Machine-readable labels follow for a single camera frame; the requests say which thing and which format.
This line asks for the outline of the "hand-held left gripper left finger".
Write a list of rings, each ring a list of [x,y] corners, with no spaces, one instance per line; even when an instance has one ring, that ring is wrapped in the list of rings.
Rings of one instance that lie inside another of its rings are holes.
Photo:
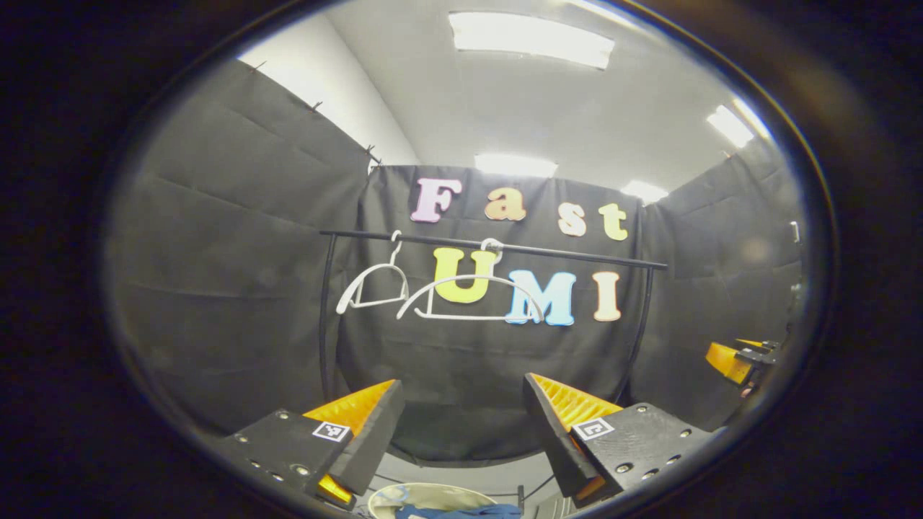
[[[277,409],[217,440],[216,450],[235,469],[290,496],[352,510],[403,410],[402,382],[388,380],[304,413]]]

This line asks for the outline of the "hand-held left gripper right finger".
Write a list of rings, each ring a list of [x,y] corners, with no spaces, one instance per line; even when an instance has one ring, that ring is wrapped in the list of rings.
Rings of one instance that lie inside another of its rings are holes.
[[[524,376],[522,401],[558,489],[577,508],[672,472],[715,436],[653,404],[620,407],[535,373]]]

